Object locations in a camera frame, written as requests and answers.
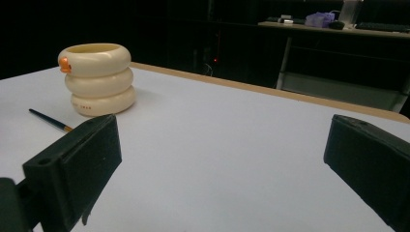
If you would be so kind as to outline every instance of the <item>white tabletop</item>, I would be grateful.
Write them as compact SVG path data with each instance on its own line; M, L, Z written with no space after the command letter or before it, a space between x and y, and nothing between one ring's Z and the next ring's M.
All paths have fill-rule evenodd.
M137 101L117 114L123 162L73 231L393 231L323 162L334 114L410 141L410 124L132 68ZM0 81L0 176L69 126L58 68Z

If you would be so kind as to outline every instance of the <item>stacked rings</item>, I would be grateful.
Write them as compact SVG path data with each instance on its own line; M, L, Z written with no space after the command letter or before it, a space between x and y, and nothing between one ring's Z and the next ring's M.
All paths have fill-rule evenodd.
M73 93L72 105L83 115L118 113L135 102L131 55L115 43L88 43L68 47L58 56Z

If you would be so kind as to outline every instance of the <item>dark background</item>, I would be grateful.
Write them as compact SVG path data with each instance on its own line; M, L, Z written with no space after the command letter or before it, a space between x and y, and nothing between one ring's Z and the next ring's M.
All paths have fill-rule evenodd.
M134 62L275 87L291 35L290 71L400 90L410 73L409 40L257 26L269 16L305 18L341 6L340 0L14 1L1 10L0 79L56 67L58 53L71 45L116 43ZM358 22L410 24L409 13L408 0L366 0ZM408 111L409 102L402 113Z

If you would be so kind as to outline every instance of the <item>cream ring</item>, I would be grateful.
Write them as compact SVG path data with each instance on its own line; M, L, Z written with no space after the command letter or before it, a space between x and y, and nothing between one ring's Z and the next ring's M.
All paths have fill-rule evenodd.
M82 77L119 73L130 63L130 52L115 43L87 43L70 46L58 55L61 72Z
M72 105L75 111L87 116L101 116L119 113L129 108L135 102L136 93L133 86L118 95L100 99L87 99L72 95Z
M122 93L132 85L132 81L130 68L113 75L88 78L66 75L67 88L82 98L101 98Z

